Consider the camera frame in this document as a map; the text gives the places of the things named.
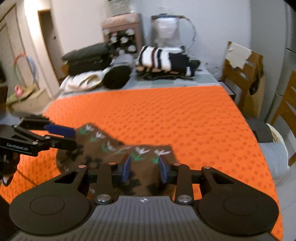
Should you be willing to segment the grey folded garment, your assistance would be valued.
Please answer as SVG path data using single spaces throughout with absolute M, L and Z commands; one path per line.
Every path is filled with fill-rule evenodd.
M 118 66 L 127 66 L 131 70 L 133 70 L 133 68 L 135 66 L 134 57 L 131 54 L 119 55 L 111 63 L 111 67 L 118 67 Z

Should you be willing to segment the white folded garment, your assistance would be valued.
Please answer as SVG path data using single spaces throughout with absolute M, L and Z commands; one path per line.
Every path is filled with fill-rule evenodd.
M 103 85 L 105 75 L 111 70 L 88 71 L 75 76 L 68 75 L 60 86 L 63 92 L 89 91 Z

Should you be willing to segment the near wooden chair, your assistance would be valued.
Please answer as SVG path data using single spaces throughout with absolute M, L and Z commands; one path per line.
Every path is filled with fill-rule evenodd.
M 293 70 L 280 104 L 270 122 L 274 125 L 276 120 L 280 118 L 285 122 L 283 129 L 287 150 L 288 164 L 292 166 L 295 163 L 295 71 Z

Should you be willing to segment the dark grey folded clothes stack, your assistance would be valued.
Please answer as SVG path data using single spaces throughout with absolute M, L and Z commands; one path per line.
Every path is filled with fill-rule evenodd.
M 104 70 L 110 66 L 111 50 L 107 42 L 98 43 L 62 56 L 65 65 L 62 71 L 66 75 L 75 76 L 81 73 Z

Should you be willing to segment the pink kettlebell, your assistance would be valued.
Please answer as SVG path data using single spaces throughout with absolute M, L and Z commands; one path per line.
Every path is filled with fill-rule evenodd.
M 15 95 L 17 98 L 21 98 L 22 95 L 23 95 L 23 90 L 22 88 L 20 87 L 20 85 L 16 85 L 15 86 Z

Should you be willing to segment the light blue folded cloth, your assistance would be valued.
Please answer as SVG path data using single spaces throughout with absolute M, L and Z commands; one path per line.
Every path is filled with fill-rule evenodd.
M 275 184 L 278 184 L 290 170 L 287 149 L 281 142 L 259 143 L 259 146 L 265 157 L 273 181 Z

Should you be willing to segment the black rolled garment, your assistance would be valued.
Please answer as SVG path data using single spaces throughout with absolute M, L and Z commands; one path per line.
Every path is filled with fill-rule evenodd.
M 102 80 L 103 85 L 108 89 L 121 89 L 130 79 L 132 70 L 128 66 L 115 66 L 112 67 Z

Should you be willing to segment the plastic covered fan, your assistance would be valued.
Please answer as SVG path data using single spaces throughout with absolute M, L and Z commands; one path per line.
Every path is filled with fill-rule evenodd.
M 193 38 L 189 47 L 181 41 L 180 20 L 186 20 L 192 27 Z M 158 14 L 151 16 L 149 44 L 157 48 L 165 48 L 173 52 L 185 52 L 191 49 L 197 37 L 192 21 L 184 15 Z

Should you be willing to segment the black storage box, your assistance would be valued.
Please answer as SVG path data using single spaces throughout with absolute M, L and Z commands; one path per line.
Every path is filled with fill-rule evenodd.
M 219 81 L 219 84 L 226 90 L 231 99 L 235 101 L 236 94 L 223 81 Z

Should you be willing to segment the low wooden cabinet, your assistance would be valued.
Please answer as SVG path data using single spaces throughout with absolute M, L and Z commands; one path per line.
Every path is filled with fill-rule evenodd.
M 51 99 L 46 91 L 46 89 L 40 89 L 35 91 L 26 99 L 17 101 L 12 104 L 8 104 L 7 108 L 10 112 L 22 111 L 33 114 L 41 114 L 47 105 L 50 103 Z

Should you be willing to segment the colourful hula hoop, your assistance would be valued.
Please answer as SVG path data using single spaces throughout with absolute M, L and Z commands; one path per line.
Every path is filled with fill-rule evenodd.
M 26 53 L 18 54 L 14 59 L 13 71 L 17 81 L 25 87 L 35 85 L 37 83 L 37 67 L 33 58 Z

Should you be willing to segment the orange patterned table mat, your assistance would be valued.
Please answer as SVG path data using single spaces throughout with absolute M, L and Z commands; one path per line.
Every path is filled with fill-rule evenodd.
M 76 130 L 91 123 L 126 145 L 171 146 L 191 169 L 194 201 L 118 195 L 96 204 L 97 170 L 61 173 L 58 150 L 13 154 L 20 171 L 1 195 L 12 240 L 277 240 L 275 187 L 245 118 L 219 86 L 90 93 L 52 102 L 44 115 Z

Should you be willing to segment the clear water bottle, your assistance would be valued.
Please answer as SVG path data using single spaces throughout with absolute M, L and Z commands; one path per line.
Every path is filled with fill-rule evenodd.
M 113 16 L 129 14 L 132 12 L 130 0 L 109 0 L 107 3 Z

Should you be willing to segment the grey refrigerator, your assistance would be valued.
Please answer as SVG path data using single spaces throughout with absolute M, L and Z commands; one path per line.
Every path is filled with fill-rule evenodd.
M 286 1 L 271 1 L 268 17 L 268 33 L 270 41 L 268 50 L 271 65 L 268 76 L 271 79 L 271 103 L 265 119 L 271 120 L 276 108 L 285 93 L 290 74 L 295 70 L 295 11 Z

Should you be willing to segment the brown patterned knit vest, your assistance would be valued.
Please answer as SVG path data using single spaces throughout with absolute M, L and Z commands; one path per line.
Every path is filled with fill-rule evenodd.
M 91 123 L 75 132 L 76 150 L 57 152 L 56 165 L 61 173 L 79 165 L 98 169 L 102 164 L 118 163 L 128 154 L 131 171 L 126 183 L 114 185 L 117 195 L 174 196 L 175 186 L 163 183 L 159 174 L 159 156 L 166 156 L 170 163 L 177 162 L 171 146 L 126 145 Z

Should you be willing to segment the brown paper bag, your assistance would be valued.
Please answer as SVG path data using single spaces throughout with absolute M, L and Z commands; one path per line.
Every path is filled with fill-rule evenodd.
M 258 119 L 262 109 L 265 92 L 263 56 L 252 52 L 248 62 L 252 63 L 255 67 L 255 73 L 253 75 L 250 89 L 248 90 L 245 97 L 242 113 L 246 118 Z

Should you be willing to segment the wooden chair with paper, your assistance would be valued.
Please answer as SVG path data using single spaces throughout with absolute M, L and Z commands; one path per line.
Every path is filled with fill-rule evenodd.
M 228 42 L 221 81 L 228 79 L 241 89 L 237 104 L 240 111 L 243 111 L 246 95 L 254 82 L 257 62 L 257 53 L 234 42 Z

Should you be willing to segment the dark grey cloth pile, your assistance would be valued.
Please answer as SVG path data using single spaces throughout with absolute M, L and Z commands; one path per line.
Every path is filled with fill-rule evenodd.
M 266 123 L 253 118 L 248 118 L 246 121 L 259 143 L 273 142 L 271 130 Z

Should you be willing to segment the striped navy white sweater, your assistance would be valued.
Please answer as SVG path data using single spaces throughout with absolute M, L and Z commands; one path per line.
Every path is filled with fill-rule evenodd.
M 143 46 L 135 63 L 136 66 L 147 67 L 149 70 L 173 71 L 188 74 L 190 58 L 188 55 L 178 52 L 173 53 L 164 48 Z

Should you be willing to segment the olive brown garment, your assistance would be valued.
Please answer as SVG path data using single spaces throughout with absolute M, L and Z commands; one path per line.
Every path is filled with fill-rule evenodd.
M 160 80 L 160 79 L 168 79 L 168 80 L 194 80 L 195 79 L 195 72 L 200 67 L 201 61 L 200 60 L 190 60 L 189 67 L 187 68 L 187 72 L 190 71 L 188 74 L 177 73 L 173 71 L 163 71 L 163 70 L 149 70 L 147 67 L 143 66 L 136 66 L 137 76 L 144 80 Z

